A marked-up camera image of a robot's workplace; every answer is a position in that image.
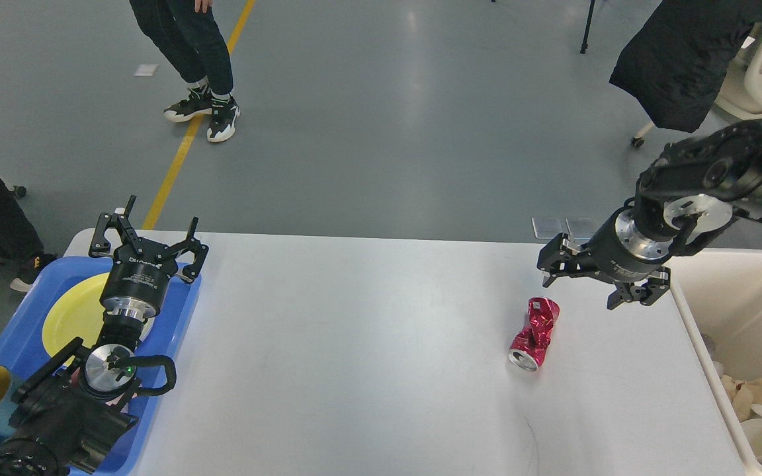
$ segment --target sneaker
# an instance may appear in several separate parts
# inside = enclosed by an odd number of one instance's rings
[[[163,109],[163,117],[172,122],[187,122],[198,115],[211,114],[211,88],[191,89],[190,96]]]
[[[11,289],[18,290],[18,292],[28,292],[34,284],[34,280],[37,279],[37,275],[40,274],[40,271],[43,271],[43,268],[46,268],[49,263],[56,259],[58,259],[57,255],[49,253],[34,254],[33,257],[19,267],[19,273],[11,281]]]
[[[233,136],[233,121],[239,118],[236,100],[214,99],[212,102],[211,124],[208,126],[208,142],[227,141]]]

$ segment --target black coat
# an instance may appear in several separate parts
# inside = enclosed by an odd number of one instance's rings
[[[619,55],[611,84],[655,126],[694,132],[758,22],[762,0],[664,0]]]

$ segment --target crushed can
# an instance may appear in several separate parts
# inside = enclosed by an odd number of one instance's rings
[[[546,297],[529,299],[529,323],[511,343],[508,352],[511,362],[530,372],[540,368],[559,314],[560,307],[556,302]]]

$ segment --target blue tray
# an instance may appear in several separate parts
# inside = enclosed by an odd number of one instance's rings
[[[32,376],[49,359],[42,342],[46,314],[67,290],[91,276],[110,271],[111,264],[109,258],[62,257],[43,269],[33,289],[25,296],[0,335],[0,365],[22,379]],[[149,337],[137,347],[137,355],[175,357],[196,307],[200,283],[200,278],[193,284],[172,278],[161,313],[156,317]],[[102,319],[102,316],[85,318]],[[84,345],[89,347],[92,344],[85,342]],[[166,383],[163,372],[158,368],[145,368],[138,371],[137,376],[143,379],[146,387]],[[127,413],[139,417],[140,421],[117,441],[94,474],[123,476],[134,468],[160,401],[161,397],[137,397],[129,403]],[[71,468],[70,474],[87,473]]]

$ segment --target plastic bin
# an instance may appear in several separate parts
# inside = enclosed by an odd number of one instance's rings
[[[729,376],[762,377],[762,251],[704,250],[668,265],[675,302],[734,444],[747,472],[762,474],[701,337],[713,338]]]

